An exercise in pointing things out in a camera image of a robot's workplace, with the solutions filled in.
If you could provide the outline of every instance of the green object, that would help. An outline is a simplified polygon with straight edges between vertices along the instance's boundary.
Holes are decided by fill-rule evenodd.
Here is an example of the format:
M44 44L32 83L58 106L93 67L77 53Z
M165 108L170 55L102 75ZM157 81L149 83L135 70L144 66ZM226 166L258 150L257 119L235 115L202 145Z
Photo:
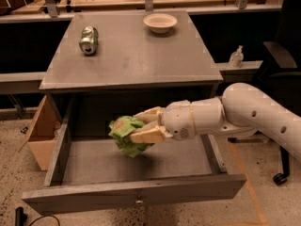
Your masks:
M129 139L129 135L137 128L141 128L145 123L137 118L130 116L123 116L116 121L111 121L109 127L111 132L109 136L112 137L121 151L131 157L143 153L153 144L151 143L133 143Z

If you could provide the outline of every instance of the can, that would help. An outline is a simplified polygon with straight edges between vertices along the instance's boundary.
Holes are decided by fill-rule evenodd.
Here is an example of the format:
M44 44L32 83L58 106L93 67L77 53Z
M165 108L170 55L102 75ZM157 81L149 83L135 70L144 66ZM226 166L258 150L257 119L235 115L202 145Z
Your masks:
M85 55L92 55L98 47L98 31L93 26L87 26L83 29L79 46Z

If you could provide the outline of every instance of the concrete floor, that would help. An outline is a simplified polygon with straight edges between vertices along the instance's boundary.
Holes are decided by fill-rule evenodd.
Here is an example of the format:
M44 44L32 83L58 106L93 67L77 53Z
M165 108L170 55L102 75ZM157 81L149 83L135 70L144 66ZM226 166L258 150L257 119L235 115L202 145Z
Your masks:
M17 152L24 137L20 131L30 124L33 113L27 109L18 120L14 110L0 111L0 225L13 225L19 206L28 215L25 226L40 216L21 197L24 191L41 188L45 172L26 145ZM301 164L291 160L292 175L285 186L278 187L272 181L280 167L276 143L262 143L254 137L235 144L224 137L216 140L228 172L243 172L248 178L233 200L57 215L60 225L301 225ZM44 218L34 225L56 224Z

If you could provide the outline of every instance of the black cord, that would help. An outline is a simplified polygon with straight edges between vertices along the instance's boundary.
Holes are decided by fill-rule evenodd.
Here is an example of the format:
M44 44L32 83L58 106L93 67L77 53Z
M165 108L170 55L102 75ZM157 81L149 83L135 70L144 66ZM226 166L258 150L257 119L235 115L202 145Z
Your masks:
M31 226L31 225L33 225L36 221L38 221L38 220L40 220L40 219L42 219L42 218L46 218L46 217L52 217L52 218L55 218L55 220L56 220L57 223L58 223L58 226L60 226L60 223L59 223L58 218L57 218L56 216L53 216L53 215L43 215L43 216L41 216L41 217L35 219L35 220L34 220L33 222L31 222L28 226Z

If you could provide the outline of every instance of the office chair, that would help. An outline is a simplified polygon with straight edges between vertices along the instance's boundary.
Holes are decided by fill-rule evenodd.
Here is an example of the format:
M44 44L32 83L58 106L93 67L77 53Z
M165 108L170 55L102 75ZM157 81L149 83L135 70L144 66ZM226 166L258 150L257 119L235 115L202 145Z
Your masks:
M301 116L301 0L283 0L275 40L263 45L266 57L254 74L254 84ZM283 173L273 178L278 186L290 175L289 153L281 146L280 151Z

